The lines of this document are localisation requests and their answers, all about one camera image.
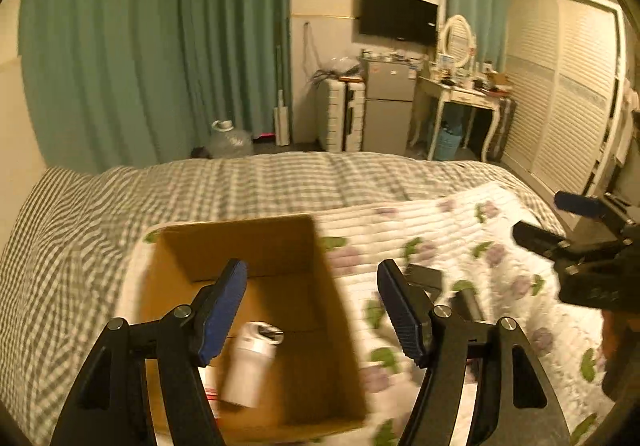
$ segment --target vanity table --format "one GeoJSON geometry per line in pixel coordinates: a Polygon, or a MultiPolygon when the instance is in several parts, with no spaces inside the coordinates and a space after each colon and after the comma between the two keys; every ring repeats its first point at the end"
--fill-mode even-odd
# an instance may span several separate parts
{"type": "MultiPolygon", "coordinates": [[[[473,106],[475,108],[486,108],[492,111],[492,120],[489,130],[484,138],[484,144],[482,145],[481,160],[487,162],[486,153],[489,149],[491,140],[494,138],[495,130],[500,123],[500,99],[487,96],[477,90],[462,89],[460,87],[450,87],[443,85],[434,80],[430,80],[424,76],[418,78],[418,87],[422,94],[417,94],[416,101],[429,101],[431,98],[436,98],[438,106],[436,109],[434,130],[431,134],[431,142],[429,145],[429,153],[427,155],[428,160],[433,160],[433,153],[436,149],[436,140],[438,139],[438,133],[440,131],[440,125],[442,124],[442,112],[446,103],[457,103],[459,105],[473,106]]],[[[414,126],[416,131],[419,132],[419,127],[428,115],[428,108],[416,108],[414,107],[414,126]]],[[[466,134],[463,147],[466,148],[469,142],[469,136],[471,134],[471,127],[474,122],[475,109],[471,112],[471,117],[466,128],[466,134]]]]}

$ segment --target blue gripper pad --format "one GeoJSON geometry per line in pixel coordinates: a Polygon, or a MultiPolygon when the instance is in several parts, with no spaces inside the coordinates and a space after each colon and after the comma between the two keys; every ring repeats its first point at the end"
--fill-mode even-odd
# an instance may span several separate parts
{"type": "Polygon", "coordinates": [[[194,299],[192,308],[196,314],[191,351],[196,356],[197,366],[209,365],[222,352],[246,290],[246,279],[246,264],[232,258],[218,281],[203,287],[194,299]]]}

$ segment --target black clamp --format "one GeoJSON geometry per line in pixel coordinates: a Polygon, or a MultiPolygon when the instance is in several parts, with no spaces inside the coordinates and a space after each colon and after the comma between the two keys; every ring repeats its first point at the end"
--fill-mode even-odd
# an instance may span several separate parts
{"type": "MultiPolygon", "coordinates": [[[[616,237],[609,242],[576,244],[526,222],[513,227],[513,239],[548,258],[558,274],[564,303],[638,314],[640,302],[640,208],[605,193],[601,198],[558,192],[559,209],[601,221],[616,237]]],[[[640,365],[640,333],[624,325],[615,357],[607,361],[603,392],[618,400],[625,380],[640,365]]]]}
{"type": "Polygon", "coordinates": [[[223,446],[198,373],[222,350],[246,288],[246,265],[230,260],[190,305],[129,325],[111,319],[66,398],[51,446],[156,446],[145,360],[158,360],[175,446],[223,446]]]}
{"type": "Polygon", "coordinates": [[[545,371],[518,323],[466,321],[434,305],[393,260],[378,266],[378,290],[405,355],[426,375],[399,446],[447,446],[468,359],[481,362],[470,446],[566,446],[569,431],[545,371]]]}

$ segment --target television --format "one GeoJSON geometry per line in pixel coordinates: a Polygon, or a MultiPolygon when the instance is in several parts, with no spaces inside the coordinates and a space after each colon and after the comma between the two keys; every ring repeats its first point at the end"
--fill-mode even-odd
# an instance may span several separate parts
{"type": "Polygon", "coordinates": [[[424,0],[361,0],[360,34],[436,45],[438,6],[424,0]]]}

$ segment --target box on table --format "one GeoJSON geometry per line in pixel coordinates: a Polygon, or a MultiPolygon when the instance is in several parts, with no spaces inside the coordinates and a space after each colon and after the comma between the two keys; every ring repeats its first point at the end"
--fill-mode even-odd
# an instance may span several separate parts
{"type": "MultiPolygon", "coordinates": [[[[234,337],[247,321],[280,328],[284,340],[264,377],[257,408],[218,402],[226,442],[295,442],[363,425],[358,362],[334,280],[309,216],[173,226],[162,231],[142,288],[142,321],[190,303],[230,258],[247,263],[244,298],[216,367],[223,394],[234,337]]],[[[158,364],[146,362],[158,432],[168,432],[158,364]]]]}

